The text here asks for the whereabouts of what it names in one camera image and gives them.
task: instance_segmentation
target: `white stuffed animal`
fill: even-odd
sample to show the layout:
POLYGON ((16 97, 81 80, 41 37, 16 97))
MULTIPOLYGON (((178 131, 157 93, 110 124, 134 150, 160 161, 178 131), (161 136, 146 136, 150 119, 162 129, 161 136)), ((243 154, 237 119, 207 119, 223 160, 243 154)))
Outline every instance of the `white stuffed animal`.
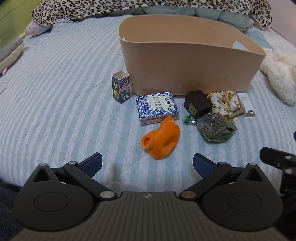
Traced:
POLYGON ((296 103, 296 53, 282 48, 264 48, 261 71, 268 77, 277 96, 288 105, 296 103))

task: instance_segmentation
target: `blue striped bedsheet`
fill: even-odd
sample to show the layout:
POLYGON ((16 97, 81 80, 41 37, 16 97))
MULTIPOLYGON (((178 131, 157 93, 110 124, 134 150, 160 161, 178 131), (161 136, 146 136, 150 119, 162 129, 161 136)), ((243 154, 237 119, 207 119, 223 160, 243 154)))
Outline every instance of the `blue striped bedsheet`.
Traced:
POLYGON ((103 167, 94 179, 110 189, 178 193, 201 179, 192 166, 201 153, 235 167, 256 162, 278 188, 281 172, 261 163, 259 151, 296 153, 296 120, 260 71, 247 91, 257 115, 239 117, 226 143, 209 143, 196 126, 183 125, 188 113, 177 97, 176 148, 163 160, 141 148, 141 137, 159 124, 140 126, 135 94, 123 104, 112 97, 111 75, 125 70, 117 31, 126 17, 59 20, 46 36, 26 40, 22 56, 0 78, 0 177, 23 185, 39 163, 62 167, 100 152, 103 167))

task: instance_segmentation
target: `plastic bag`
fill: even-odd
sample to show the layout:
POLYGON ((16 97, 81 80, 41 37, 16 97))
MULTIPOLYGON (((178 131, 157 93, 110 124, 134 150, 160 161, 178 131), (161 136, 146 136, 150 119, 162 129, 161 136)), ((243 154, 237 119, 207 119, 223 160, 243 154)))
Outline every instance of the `plastic bag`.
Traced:
POLYGON ((184 120, 184 123, 196 123, 199 132, 212 142, 227 141, 236 131, 232 121, 216 113, 205 114, 198 118, 198 120, 192 119, 192 116, 189 115, 184 120))

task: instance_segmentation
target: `green wall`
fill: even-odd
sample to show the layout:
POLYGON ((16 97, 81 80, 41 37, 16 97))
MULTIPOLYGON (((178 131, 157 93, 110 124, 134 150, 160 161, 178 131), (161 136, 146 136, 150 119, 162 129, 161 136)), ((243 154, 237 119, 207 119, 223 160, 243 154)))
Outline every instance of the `green wall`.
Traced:
POLYGON ((31 12, 42 0, 6 0, 0 5, 1 47, 25 32, 31 12))

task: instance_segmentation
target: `orange plush toy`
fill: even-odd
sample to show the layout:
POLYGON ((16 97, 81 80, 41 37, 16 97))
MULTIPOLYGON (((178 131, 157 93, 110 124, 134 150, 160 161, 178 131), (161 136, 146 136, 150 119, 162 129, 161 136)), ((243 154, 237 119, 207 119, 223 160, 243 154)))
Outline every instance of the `orange plush toy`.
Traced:
POLYGON ((160 123, 157 130, 144 135, 140 144, 154 159, 162 159, 177 145, 179 136, 179 126, 171 116, 168 116, 160 123))

